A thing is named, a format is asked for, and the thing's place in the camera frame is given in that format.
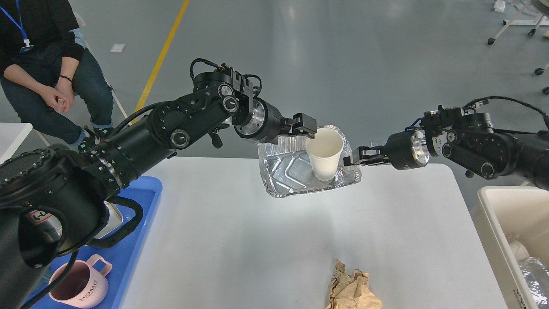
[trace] blue tray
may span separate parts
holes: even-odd
[[[155,177],[141,176],[139,179],[130,183],[129,187],[121,190],[120,196],[131,198],[143,207],[143,219],[137,228],[112,248],[100,249],[89,246],[80,248],[77,256],[78,260],[86,261],[89,257],[97,253],[113,264],[113,270],[107,275],[109,291],[107,292],[105,299],[99,303],[99,305],[95,306],[94,309],[111,309],[120,306],[124,291],[126,290],[137,256],[139,255],[143,244],[143,239],[145,238],[150,222],[153,219],[161,192],[162,183]],[[119,207],[119,210],[124,217],[124,222],[129,221],[133,217],[133,210],[124,206]],[[61,265],[67,263],[69,258],[70,255],[66,255],[54,259],[49,269],[52,272],[55,271]],[[95,268],[101,270],[103,266],[104,264],[99,261],[95,265]],[[31,308],[71,309],[74,307],[56,302],[52,300],[49,295],[46,295]]]

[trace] black wristband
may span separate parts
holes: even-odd
[[[69,80],[69,82],[71,82],[71,84],[72,84],[72,79],[68,78],[67,76],[65,76],[65,75],[59,75],[59,77],[62,77],[62,78],[66,78],[66,79],[68,79],[68,80]]]

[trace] sneaker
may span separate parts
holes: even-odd
[[[84,127],[84,139],[80,142],[80,145],[78,145],[78,152],[85,152],[97,145],[96,143],[96,135],[93,133],[92,130],[88,129],[88,127]]]
[[[107,137],[110,137],[109,135],[114,131],[114,128],[105,128],[105,129],[97,129],[93,128],[93,131],[95,131],[96,136],[99,138],[99,141],[104,141],[107,139]]]

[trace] robotic arm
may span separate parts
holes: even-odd
[[[525,133],[494,129],[490,116],[476,113],[489,99],[517,102],[549,117],[527,103],[507,97],[485,97],[464,107],[425,112],[403,132],[392,134],[384,146],[359,147],[344,165],[391,163],[399,170],[424,167],[430,156],[443,156],[485,179],[516,174],[537,187],[549,190],[549,131]]]
[[[194,76],[204,62],[216,69]],[[58,145],[23,153],[0,165],[0,303],[19,308],[32,287],[58,256],[83,245],[111,247],[139,224],[137,203],[117,197],[144,172],[208,134],[222,146],[218,131],[232,123],[236,133],[254,143],[276,143],[278,135],[314,138],[316,120],[303,113],[283,117],[258,97],[261,80],[225,64],[196,59],[191,64],[193,92],[159,102],[131,115],[95,148],[82,154]],[[250,78],[259,80],[254,86]],[[151,110],[135,124],[133,119]],[[106,239],[94,237],[108,222],[104,201],[129,206],[135,217]],[[46,233],[48,220],[62,233]]]

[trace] white table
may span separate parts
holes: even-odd
[[[0,123],[0,164],[13,156],[31,130],[30,123]]]
[[[273,198],[256,159],[174,157],[121,308],[324,308],[338,258],[385,309],[506,308],[445,165]]]

